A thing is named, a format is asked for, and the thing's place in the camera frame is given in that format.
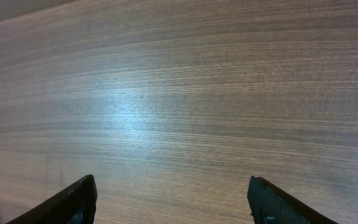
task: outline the wood grain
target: wood grain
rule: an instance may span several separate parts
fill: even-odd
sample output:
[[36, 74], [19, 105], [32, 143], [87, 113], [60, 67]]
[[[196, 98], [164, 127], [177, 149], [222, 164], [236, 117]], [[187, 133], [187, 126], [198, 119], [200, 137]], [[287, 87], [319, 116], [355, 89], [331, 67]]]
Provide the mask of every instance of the wood grain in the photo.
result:
[[358, 1], [75, 1], [0, 22], [0, 222], [253, 223], [265, 177], [358, 223]]

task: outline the wooden surface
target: wooden surface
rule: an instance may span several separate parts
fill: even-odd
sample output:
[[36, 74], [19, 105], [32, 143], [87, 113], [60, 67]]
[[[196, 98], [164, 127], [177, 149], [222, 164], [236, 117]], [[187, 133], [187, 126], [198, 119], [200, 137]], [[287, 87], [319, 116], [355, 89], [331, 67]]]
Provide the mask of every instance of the wooden surface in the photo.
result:
[[265, 177], [358, 223], [358, 1], [75, 1], [0, 22], [0, 222], [253, 223]]

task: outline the dark object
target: dark object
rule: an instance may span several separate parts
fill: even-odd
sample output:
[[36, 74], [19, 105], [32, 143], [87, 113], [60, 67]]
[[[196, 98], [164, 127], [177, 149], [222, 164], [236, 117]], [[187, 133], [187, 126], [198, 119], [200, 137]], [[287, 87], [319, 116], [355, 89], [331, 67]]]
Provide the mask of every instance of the dark object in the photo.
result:
[[261, 177], [251, 177], [247, 198], [255, 224], [336, 224]]
[[86, 175], [8, 224], [92, 224], [97, 198], [93, 175]]

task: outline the wooden table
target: wooden table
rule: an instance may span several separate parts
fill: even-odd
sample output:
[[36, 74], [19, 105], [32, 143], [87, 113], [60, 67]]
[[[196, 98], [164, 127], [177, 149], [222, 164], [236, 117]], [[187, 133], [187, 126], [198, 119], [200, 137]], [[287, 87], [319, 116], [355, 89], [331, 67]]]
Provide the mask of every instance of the wooden table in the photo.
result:
[[253, 223], [262, 176], [358, 223], [358, 1], [79, 0], [0, 22], [0, 222]]

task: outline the black plastic piece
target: black plastic piece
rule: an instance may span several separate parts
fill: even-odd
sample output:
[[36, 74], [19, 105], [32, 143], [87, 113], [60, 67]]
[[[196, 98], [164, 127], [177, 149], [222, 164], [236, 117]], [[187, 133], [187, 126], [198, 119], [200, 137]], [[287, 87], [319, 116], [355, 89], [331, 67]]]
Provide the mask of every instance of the black plastic piece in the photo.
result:
[[93, 175], [86, 175], [8, 224], [92, 224], [97, 198]]
[[251, 177], [247, 198], [255, 224], [337, 224], [261, 177]]

